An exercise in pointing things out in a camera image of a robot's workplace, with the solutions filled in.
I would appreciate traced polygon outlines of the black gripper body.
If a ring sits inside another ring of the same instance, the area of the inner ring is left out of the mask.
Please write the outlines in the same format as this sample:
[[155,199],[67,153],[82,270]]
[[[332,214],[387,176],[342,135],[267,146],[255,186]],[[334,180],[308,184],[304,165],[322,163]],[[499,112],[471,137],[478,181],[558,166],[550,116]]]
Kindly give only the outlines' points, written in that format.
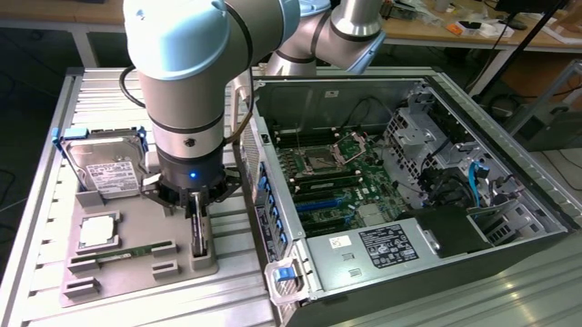
[[158,153],[162,181],[160,191],[168,198],[180,198],[180,191],[202,192],[208,198],[220,198],[226,192],[223,153],[182,159]]

